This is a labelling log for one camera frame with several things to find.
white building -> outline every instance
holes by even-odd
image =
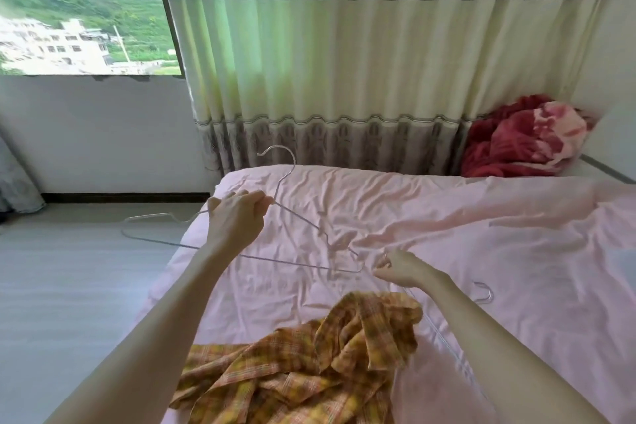
[[[111,74],[107,34],[87,31],[79,19],[64,22],[62,27],[0,16],[3,67],[29,75]]]

metal clothes hanger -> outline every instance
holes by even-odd
[[[296,218],[303,220],[309,226],[314,227],[315,229],[318,230],[319,234],[321,234],[321,233],[324,234],[325,242],[327,244],[327,249],[330,252],[335,251],[335,249],[329,243],[329,234],[327,232],[322,230],[315,223],[313,223],[310,220],[308,220],[307,218],[305,218],[303,215],[298,214],[296,211],[291,210],[287,206],[284,206],[281,203],[279,203],[278,201],[276,201],[276,198],[278,197],[279,189],[281,187],[281,183],[283,182],[283,180],[285,178],[287,178],[292,173],[292,171],[294,171],[296,169],[296,155],[294,155],[294,153],[292,152],[291,149],[289,149],[286,146],[282,146],[282,145],[270,146],[265,151],[263,151],[262,153],[258,153],[257,155],[258,156],[265,156],[273,148],[280,148],[280,149],[287,150],[290,153],[290,155],[293,158],[293,160],[294,160],[294,165],[291,168],[291,170],[288,171],[287,174],[285,174],[281,179],[279,179],[278,183],[276,184],[276,191],[274,192],[274,203],[273,204],[278,206],[282,210],[288,211],[289,213],[291,213]],[[197,216],[199,216],[199,215],[201,215],[203,213],[208,213],[208,212],[209,212],[208,210],[199,211],[191,219],[186,220],[186,221],[182,221],[182,220],[178,219],[177,217],[174,216],[173,213],[155,213],[155,214],[152,214],[152,215],[139,215],[138,217],[129,217],[129,218],[126,218],[126,219],[123,220],[123,222],[122,222],[123,226],[120,229],[120,231],[122,232],[122,235],[124,235],[126,238],[136,239],[136,240],[140,240],[140,241],[149,241],[151,243],[168,244],[170,246],[179,246],[181,248],[192,248],[193,250],[199,250],[200,249],[199,246],[190,246],[188,244],[172,243],[171,241],[163,241],[163,240],[152,239],[152,238],[142,238],[140,236],[130,235],[129,233],[127,233],[127,231],[125,229],[125,226],[127,226],[127,224],[132,222],[132,221],[147,220],[147,219],[160,218],[160,217],[170,217],[177,223],[188,224],[188,223],[192,223]],[[354,257],[356,259],[359,257],[358,253],[356,251],[353,251],[349,245],[347,245],[346,249],[349,251],[349,253],[354,255]],[[342,268],[325,267],[325,266],[320,266],[320,265],[309,265],[309,264],[305,264],[305,263],[288,262],[288,261],[285,261],[285,260],[276,260],[276,259],[271,259],[271,258],[256,257],[256,256],[253,256],[253,255],[243,255],[243,254],[241,254],[241,255],[239,255],[239,257],[249,258],[249,259],[253,259],[253,260],[263,260],[263,261],[266,261],[266,262],[282,263],[282,264],[285,264],[285,265],[295,265],[295,266],[299,266],[299,267],[318,268],[318,269],[322,269],[322,270],[334,270],[334,271],[339,271],[339,272],[344,272],[344,273],[360,273],[362,270],[364,270],[364,262],[362,262],[362,265],[360,266],[360,268],[358,268],[356,270],[346,270],[346,269],[342,269]]]

hillside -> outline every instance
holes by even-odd
[[[174,48],[162,0],[0,0],[0,14],[35,18],[55,27],[78,18],[86,27],[112,35],[116,25],[136,61],[170,59],[167,51]],[[109,50],[116,61],[125,60],[118,45],[110,44]]]

pink bed sheet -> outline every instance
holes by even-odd
[[[239,188],[273,194],[290,166],[237,171],[216,195]],[[612,255],[636,248],[636,188],[578,178],[471,180],[298,167],[279,201],[322,222],[331,243],[349,244],[358,274],[236,259],[215,288],[197,343],[246,343],[277,327],[327,314],[346,292],[403,291],[370,268],[385,250],[414,252],[449,273],[473,298],[473,280],[495,300],[484,308],[574,385],[614,424],[636,422],[636,297]],[[207,216],[183,243],[200,246]],[[180,248],[149,292],[139,320],[181,274],[194,250]],[[273,207],[246,253],[354,269],[331,257],[311,227]],[[420,346],[393,390],[394,416],[407,423],[495,423],[461,348],[432,301],[413,292],[427,318]],[[176,422],[169,411],[165,422]]]

gray tile floor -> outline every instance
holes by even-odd
[[[50,205],[0,226],[0,422],[42,423],[130,328],[175,248],[124,238],[120,221],[201,206]],[[136,234],[184,230],[154,220]]]

